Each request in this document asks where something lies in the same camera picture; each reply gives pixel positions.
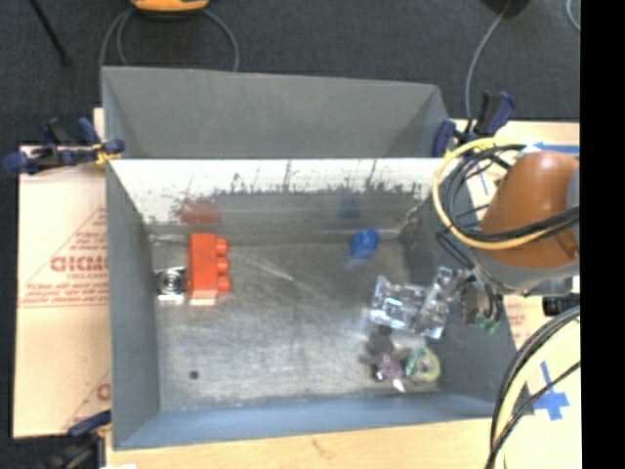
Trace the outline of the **shiny metal gripper finger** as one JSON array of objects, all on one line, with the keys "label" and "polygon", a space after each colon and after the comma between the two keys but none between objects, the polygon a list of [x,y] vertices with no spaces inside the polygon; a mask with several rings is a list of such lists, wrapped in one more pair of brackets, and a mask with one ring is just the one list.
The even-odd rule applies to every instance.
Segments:
[{"label": "shiny metal gripper finger", "polygon": [[416,332],[426,288],[413,283],[398,284],[377,276],[369,303],[368,320],[392,329]]},{"label": "shiny metal gripper finger", "polygon": [[437,270],[418,313],[420,332],[427,338],[441,338],[450,307],[459,300],[458,293],[463,282],[462,270],[446,267]]}]

